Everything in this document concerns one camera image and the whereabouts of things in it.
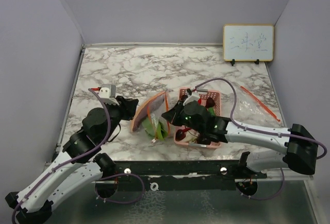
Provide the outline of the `green leaf vegetable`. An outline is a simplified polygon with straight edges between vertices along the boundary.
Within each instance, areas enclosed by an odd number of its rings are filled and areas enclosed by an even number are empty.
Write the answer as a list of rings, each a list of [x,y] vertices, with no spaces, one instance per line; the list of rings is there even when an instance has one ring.
[[[146,118],[142,122],[142,127],[144,128],[144,131],[147,135],[150,137],[156,139],[156,140],[163,140],[168,136],[168,132],[164,127],[164,124],[162,122],[158,122],[157,124],[154,124],[152,121],[150,121],[148,118]]]

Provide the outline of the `clear orange-zip bag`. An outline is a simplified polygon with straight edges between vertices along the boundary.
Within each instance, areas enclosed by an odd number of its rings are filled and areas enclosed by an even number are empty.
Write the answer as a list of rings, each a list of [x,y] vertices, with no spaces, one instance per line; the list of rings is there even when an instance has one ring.
[[[157,124],[158,122],[162,122],[164,124],[165,129],[168,132],[168,136],[171,134],[171,125],[169,124],[168,121],[166,121],[164,118],[161,117],[161,115],[166,112],[169,111],[169,98],[168,98],[168,93],[167,91],[165,91],[165,99],[164,99],[164,104],[162,107],[160,107],[158,110],[152,112],[151,114],[148,113],[148,119],[150,121],[152,121],[154,124]],[[142,124],[140,125],[140,127],[138,128],[138,130],[136,132],[131,132],[131,133],[137,133],[137,132],[142,132],[144,131],[144,128],[142,127]],[[151,139],[151,143],[155,143],[157,141],[162,141],[162,140],[156,140],[152,137],[150,137],[149,135],[146,134],[146,136],[148,138]]]
[[[242,115],[251,124],[260,124],[266,126],[279,125],[281,119],[275,114],[267,105],[265,105],[259,98],[251,93],[247,88],[240,86],[237,89],[237,107],[235,108],[235,118]]]

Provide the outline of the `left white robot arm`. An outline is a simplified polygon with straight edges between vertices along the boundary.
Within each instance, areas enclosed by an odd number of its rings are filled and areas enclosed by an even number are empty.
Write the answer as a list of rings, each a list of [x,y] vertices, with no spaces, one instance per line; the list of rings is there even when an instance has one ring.
[[[110,140],[122,120],[132,120],[137,99],[99,98],[82,127],[72,134],[50,166],[28,187],[10,192],[5,200],[13,209],[12,223],[45,223],[66,198],[95,180],[116,174],[116,164],[101,146]]]

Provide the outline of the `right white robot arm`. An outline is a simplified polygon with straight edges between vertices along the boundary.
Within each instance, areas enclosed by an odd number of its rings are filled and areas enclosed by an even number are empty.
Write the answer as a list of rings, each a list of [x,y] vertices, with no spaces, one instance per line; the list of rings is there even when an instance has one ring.
[[[242,178],[273,168],[289,168],[303,175],[315,173],[318,144],[302,125],[269,128],[238,123],[230,118],[212,115],[197,101],[186,105],[178,101],[161,116],[174,126],[186,126],[198,132],[200,140],[207,144],[245,143],[266,148],[264,152],[241,156],[237,173]]]

